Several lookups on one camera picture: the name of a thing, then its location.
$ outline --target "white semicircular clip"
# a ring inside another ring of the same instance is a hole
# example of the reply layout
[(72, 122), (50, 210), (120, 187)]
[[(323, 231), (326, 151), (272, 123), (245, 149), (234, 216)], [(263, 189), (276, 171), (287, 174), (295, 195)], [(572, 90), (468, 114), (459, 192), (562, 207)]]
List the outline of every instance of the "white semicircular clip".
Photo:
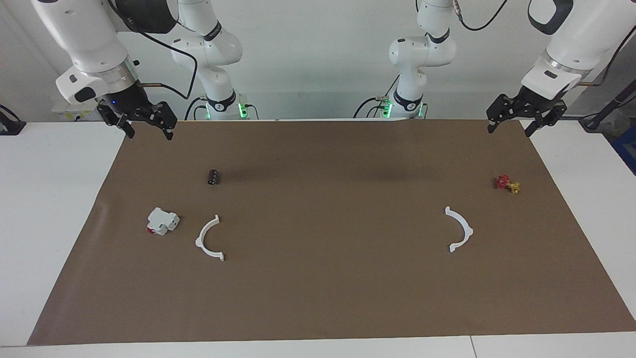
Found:
[(203, 226), (203, 229), (201, 229), (201, 233), (199, 234), (199, 237), (197, 237), (197, 240), (195, 241), (195, 245), (200, 247), (201, 250), (203, 250), (203, 252), (205, 252), (207, 255), (212, 257), (218, 257), (219, 259), (221, 259), (221, 261), (225, 261), (225, 257), (223, 256), (222, 252), (210, 251), (206, 249), (205, 246), (203, 245), (203, 239), (205, 238), (205, 234), (207, 234), (208, 230), (210, 230), (212, 226), (218, 224), (219, 222), (220, 222), (219, 215), (215, 215), (214, 220), (210, 221), (205, 226)]
[(462, 227), (464, 228), (464, 240), (460, 243), (450, 244), (450, 251), (455, 252), (455, 250), (458, 247), (461, 247), (463, 244), (465, 244), (468, 241), (468, 239), (473, 234), (473, 228), (468, 226), (468, 222), (466, 221), (466, 219), (464, 219), (462, 215), (459, 215), (458, 213), (455, 213), (454, 211), (452, 211), (450, 209), (450, 206), (446, 207), (446, 215), (459, 221), (459, 223), (462, 224)]

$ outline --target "brown table mat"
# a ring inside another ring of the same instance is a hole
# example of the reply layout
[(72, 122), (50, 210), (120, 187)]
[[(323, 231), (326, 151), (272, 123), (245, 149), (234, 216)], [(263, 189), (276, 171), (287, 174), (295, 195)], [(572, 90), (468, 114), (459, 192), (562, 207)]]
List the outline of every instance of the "brown table mat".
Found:
[[(137, 125), (29, 344), (636, 330), (520, 124), (485, 126), (187, 122), (168, 142)], [(164, 237), (156, 206), (181, 217)], [(474, 229), (454, 254), (446, 206)], [(225, 262), (195, 246), (215, 214)]]

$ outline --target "black capacitor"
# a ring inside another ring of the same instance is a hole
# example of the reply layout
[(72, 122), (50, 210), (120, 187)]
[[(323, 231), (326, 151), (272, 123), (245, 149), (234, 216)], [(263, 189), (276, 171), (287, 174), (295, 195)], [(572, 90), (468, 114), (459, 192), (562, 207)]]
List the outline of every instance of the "black capacitor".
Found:
[(216, 169), (210, 170), (210, 173), (207, 175), (207, 183), (210, 185), (219, 184), (219, 172), (216, 171)]

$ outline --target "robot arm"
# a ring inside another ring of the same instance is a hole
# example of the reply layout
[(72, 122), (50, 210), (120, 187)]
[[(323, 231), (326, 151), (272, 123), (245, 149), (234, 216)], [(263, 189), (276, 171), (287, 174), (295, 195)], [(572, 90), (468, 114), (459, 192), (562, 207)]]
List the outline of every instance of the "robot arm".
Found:
[(552, 126), (565, 113), (561, 100), (636, 24), (634, 0), (531, 0), (530, 23), (550, 43), (522, 80), (518, 95), (501, 94), (488, 108), (490, 133), (506, 120), (534, 118), (526, 129)]
[(421, 0), (417, 22), (423, 37), (397, 39), (389, 57), (399, 69), (399, 83), (391, 95), (390, 117), (412, 118), (422, 106), (426, 75), (422, 67), (445, 66), (453, 61), (457, 45), (450, 37), (451, 0)]
[(129, 121), (159, 127), (168, 140), (177, 118), (170, 106), (150, 103), (126, 48), (98, 0), (31, 0), (55, 41), (71, 56), (73, 67), (57, 87), (71, 104), (103, 98), (97, 109), (108, 125), (132, 138)]
[[(247, 111), (232, 87), (229, 74), (219, 67), (241, 59), (243, 48), (239, 39), (223, 29), (207, 0), (179, 0), (179, 19), (183, 27), (197, 34), (177, 39), (172, 46), (197, 59), (197, 78), (204, 86), (210, 117), (246, 117)], [(181, 67), (193, 69), (187, 56), (172, 51), (172, 57)]]

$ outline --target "small red object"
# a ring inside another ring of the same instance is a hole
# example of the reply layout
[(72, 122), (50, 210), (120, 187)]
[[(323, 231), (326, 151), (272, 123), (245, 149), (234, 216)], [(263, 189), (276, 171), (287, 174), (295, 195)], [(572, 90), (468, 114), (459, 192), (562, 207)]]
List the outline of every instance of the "small red object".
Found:
[(506, 187), (508, 187), (508, 184), (510, 184), (510, 177), (508, 175), (505, 175), (505, 174), (500, 175), (497, 178), (497, 181), (495, 182), (495, 185), (499, 189), (505, 189)]

